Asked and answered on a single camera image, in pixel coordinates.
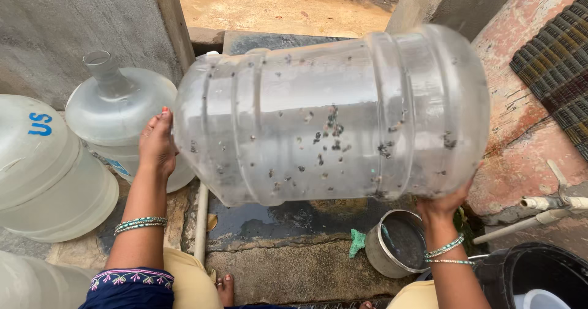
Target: turquoise bangle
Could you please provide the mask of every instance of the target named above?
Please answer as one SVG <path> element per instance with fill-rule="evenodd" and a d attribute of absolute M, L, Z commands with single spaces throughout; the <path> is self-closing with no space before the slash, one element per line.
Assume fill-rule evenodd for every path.
<path fill-rule="evenodd" d="M 449 247 L 447 247 L 447 248 L 445 248 L 445 249 L 443 249 L 441 251 L 436 251 L 434 253 L 425 253 L 424 254 L 424 257 L 425 258 L 432 258 L 432 257 L 439 256 L 441 254 L 447 253 L 448 251 L 451 251 L 452 249 L 454 249 L 455 247 L 461 245 L 462 243 L 463 243 L 463 237 L 457 238 L 455 241 L 452 241 L 451 242 L 451 244 L 452 244 L 452 245 L 450 244 L 451 246 L 449 246 Z"/>
<path fill-rule="evenodd" d="M 424 260 L 427 263 L 457 263 L 457 264 L 468 264 L 470 266 L 473 266 L 475 264 L 475 262 L 472 261 L 462 261 L 462 260 L 430 260 L 430 259 L 426 259 Z"/>
<path fill-rule="evenodd" d="M 450 250 L 450 248 L 453 249 L 453 248 L 457 247 L 459 244 L 461 244 L 463 242 L 463 240 L 464 240 L 463 233 L 459 233 L 458 238 L 453 240 L 451 243 L 449 243 L 439 249 L 436 249 L 434 251 L 430 251 L 430 252 L 425 251 L 424 255 L 425 255 L 425 257 L 427 257 L 427 256 L 434 257 L 434 256 L 440 255 L 442 253 L 446 253 L 447 251 Z"/>
<path fill-rule="evenodd" d="M 165 217 L 141 217 L 134 220 L 126 221 L 118 224 L 114 229 L 114 235 L 118 235 L 121 232 L 134 230 L 141 227 L 150 226 L 162 226 L 165 227 L 168 224 L 168 219 Z"/>
<path fill-rule="evenodd" d="M 117 230 L 114 231 L 114 236 L 118 236 L 118 234 L 120 234 L 121 232 L 125 232 L 128 230 L 135 230 L 136 228 L 141 228 L 141 227 L 150 227 L 150 226 L 161 226 L 161 227 L 165 227 L 167 225 L 167 223 L 165 222 L 153 222 L 153 223 L 143 223 L 143 224 L 137 224 L 137 225 L 133 225 L 130 227 L 125 227 L 125 228 L 119 228 Z"/>
<path fill-rule="evenodd" d="M 165 217 L 143 217 L 143 218 L 137 218 L 135 220 L 130 220 L 130 221 L 120 223 L 115 227 L 115 229 L 125 228 L 125 227 L 129 227 L 129 226 L 133 226 L 133 225 L 137 225 L 137 224 L 141 224 L 141 223 L 153 223 L 153 222 L 166 222 L 167 223 L 167 221 L 168 221 L 168 219 Z"/>

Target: cracked paint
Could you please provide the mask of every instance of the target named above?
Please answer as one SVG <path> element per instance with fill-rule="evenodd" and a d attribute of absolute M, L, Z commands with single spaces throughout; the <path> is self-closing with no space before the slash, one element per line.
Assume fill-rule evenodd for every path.
<path fill-rule="evenodd" d="M 513 54 L 573 1 L 508 0 L 472 42 L 492 103 L 484 165 L 467 199 L 477 215 L 497 214 L 524 195 L 555 193 L 548 159 L 557 162 L 570 185 L 588 179 L 586 162 L 509 66 Z"/>

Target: forearm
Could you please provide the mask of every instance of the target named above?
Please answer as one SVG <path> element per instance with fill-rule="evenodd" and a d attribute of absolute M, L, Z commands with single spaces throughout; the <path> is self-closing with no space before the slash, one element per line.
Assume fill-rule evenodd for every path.
<path fill-rule="evenodd" d="M 458 232 L 453 226 L 452 217 L 430 218 L 425 227 L 428 251 L 441 248 L 458 237 Z M 467 254 L 463 245 L 459 245 L 432 259 L 465 261 L 467 260 Z M 432 262 L 430 267 L 435 281 L 437 302 L 440 309 L 490 309 L 488 301 L 473 273 L 472 266 Z"/>
<path fill-rule="evenodd" d="M 155 167 L 140 165 L 130 187 L 122 221 L 141 217 L 165 217 L 168 178 Z M 128 230 L 116 236 L 106 269 L 164 268 L 164 228 L 159 226 Z"/>

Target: foot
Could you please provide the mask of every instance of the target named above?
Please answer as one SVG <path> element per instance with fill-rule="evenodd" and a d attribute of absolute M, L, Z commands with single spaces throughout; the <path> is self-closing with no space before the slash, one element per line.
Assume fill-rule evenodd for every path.
<path fill-rule="evenodd" d="M 365 301 L 362 305 L 359 306 L 359 309 L 376 309 L 371 305 L 370 301 Z"/>
<path fill-rule="evenodd" d="M 217 291 L 219 293 L 219 298 L 223 307 L 232 307 L 235 305 L 234 285 L 235 279 L 231 274 L 225 275 L 224 278 L 217 279 Z"/>

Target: dry leaf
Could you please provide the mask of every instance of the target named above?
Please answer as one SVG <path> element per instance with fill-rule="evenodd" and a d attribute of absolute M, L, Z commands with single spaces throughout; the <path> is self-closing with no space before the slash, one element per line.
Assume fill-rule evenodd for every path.
<path fill-rule="evenodd" d="M 206 269 L 206 273 L 208 274 L 210 280 L 212 280 L 212 282 L 216 284 L 217 283 L 217 271 L 213 268 L 208 267 Z"/>
<path fill-rule="evenodd" d="M 219 218 L 216 214 L 208 214 L 208 218 L 206 219 L 206 231 L 210 231 L 217 226 Z"/>

